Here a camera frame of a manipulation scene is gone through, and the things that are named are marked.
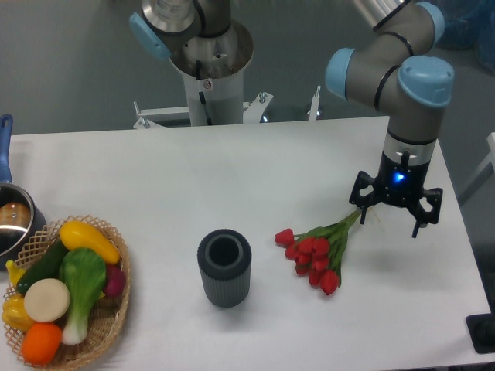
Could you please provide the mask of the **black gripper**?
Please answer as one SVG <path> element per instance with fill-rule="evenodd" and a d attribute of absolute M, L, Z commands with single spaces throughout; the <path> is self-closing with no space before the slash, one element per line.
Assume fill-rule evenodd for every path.
<path fill-rule="evenodd" d="M 443 189 L 424 189 L 429 166 L 430 162 L 426 162 L 402 168 L 383 153 L 377 177 L 359 171 L 349 202 L 360 210 L 360 224 L 365 223 L 367 210 L 378 203 L 401 208 L 413 207 L 411 214 L 415 218 L 415 225 L 412 238 L 417 237 L 420 229 L 437 224 Z"/>

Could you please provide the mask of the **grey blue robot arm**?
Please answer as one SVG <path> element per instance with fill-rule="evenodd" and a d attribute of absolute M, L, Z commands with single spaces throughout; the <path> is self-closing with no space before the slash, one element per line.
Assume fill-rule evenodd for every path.
<path fill-rule="evenodd" d="M 455 75 L 449 63 L 429 55 L 444 33 L 444 16 L 428 2 L 357 1 L 355 7 L 376 39 L 363 50 L 337 50 L 325 85 L 389 121 L 378 173 L 357 175 L 350 202 L 362 212 L 379 203 L 405 208 L 421 229 L 438 222 L 442 202 L 442 190 L 426 189 L 424 181 Z M 145 1 L 129 25 L 148 53 L 182 74 L 191 125 L 261 120 L 259 100 L 244 106 L 254 42 L 233 20 L 228 1 Z"/>

